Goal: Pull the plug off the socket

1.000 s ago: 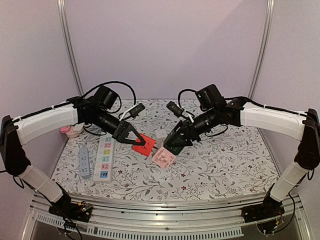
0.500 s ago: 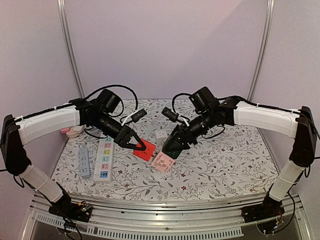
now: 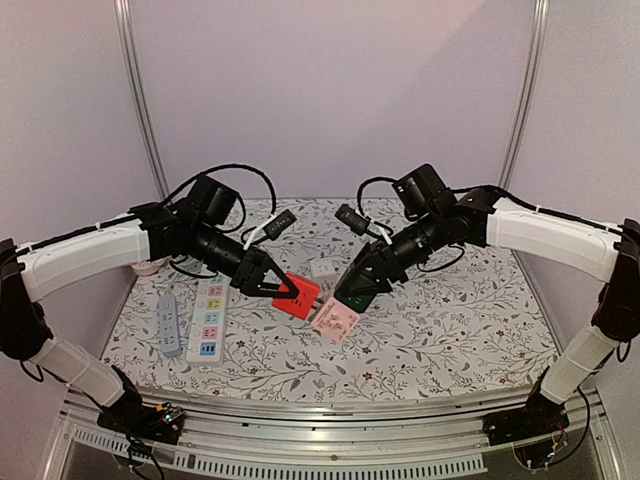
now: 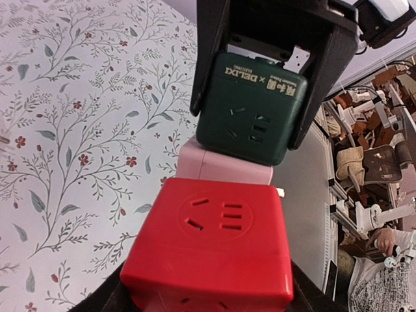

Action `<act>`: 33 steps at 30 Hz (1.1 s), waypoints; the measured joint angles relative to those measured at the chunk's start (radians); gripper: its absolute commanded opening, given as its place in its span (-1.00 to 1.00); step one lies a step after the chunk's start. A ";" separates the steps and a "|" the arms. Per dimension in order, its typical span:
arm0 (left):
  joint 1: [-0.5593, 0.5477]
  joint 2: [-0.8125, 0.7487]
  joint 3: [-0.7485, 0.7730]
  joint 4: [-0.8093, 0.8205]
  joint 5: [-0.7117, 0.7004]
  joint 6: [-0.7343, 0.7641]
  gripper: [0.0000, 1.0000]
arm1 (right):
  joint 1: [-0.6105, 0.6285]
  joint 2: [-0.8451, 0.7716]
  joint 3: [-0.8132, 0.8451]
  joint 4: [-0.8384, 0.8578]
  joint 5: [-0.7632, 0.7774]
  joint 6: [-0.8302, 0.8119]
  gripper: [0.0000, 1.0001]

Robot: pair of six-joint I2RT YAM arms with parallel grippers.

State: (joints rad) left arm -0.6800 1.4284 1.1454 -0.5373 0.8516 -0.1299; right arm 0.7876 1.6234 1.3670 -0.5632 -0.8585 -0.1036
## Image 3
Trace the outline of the white cube socket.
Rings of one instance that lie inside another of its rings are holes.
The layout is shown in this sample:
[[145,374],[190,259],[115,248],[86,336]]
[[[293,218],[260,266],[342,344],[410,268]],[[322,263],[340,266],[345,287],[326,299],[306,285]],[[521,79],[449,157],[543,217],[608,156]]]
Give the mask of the white cube socket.
[[331,291],[337,282],[336,269],[329,258],[320,258],[310,261],[310,273],[312,280],[322,290]]

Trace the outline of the pink cube socket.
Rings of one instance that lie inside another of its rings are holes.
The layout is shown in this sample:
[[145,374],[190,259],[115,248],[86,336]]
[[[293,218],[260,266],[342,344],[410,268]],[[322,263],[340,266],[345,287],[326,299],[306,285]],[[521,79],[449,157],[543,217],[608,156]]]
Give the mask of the pink cube socket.
[[321,335],[334,342],[342,342],[359,322],[360,315],[330,297],[318,310],[311,325]]

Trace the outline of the dark green cube socket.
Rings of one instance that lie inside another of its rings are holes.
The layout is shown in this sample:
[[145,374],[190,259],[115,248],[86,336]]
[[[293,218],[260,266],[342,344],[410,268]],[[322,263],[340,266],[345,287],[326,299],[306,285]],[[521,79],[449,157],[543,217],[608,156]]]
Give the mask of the dark green cube socket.
[[347,294],[344,290],[338,289],[335,290],[334,297],[356,313],[364,313],[375,299],[374,294]]

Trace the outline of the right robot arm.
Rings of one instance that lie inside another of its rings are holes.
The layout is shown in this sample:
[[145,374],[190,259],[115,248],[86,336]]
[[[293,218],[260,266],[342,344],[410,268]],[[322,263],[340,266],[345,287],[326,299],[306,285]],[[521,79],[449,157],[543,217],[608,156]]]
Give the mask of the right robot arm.
[[489,414],[491,445],[568,427],[564,404],[622,343],[639,334],[639,225],[602,224],[534,206],[494,185],[453,190],[430,164],[392,181],[409,226],[366,244],[342,275],[335,298],[364,312],[375,297],[408,280],[409,268],[443,247],[470,244],[542,257],[603,282],[589,326],[534,384],[524,406]]

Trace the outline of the red cube socket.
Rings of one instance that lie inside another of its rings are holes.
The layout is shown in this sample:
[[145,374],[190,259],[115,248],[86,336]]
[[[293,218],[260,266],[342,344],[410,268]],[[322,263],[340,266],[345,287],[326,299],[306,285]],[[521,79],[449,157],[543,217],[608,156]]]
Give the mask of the red cube socket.
[[298,294],[295,298],[276,298],[272,301],[272,306],[297,319],[306,320],[319,297],[320,286],[305,277],[291,272],[288,272],[286,277],[297,287]]

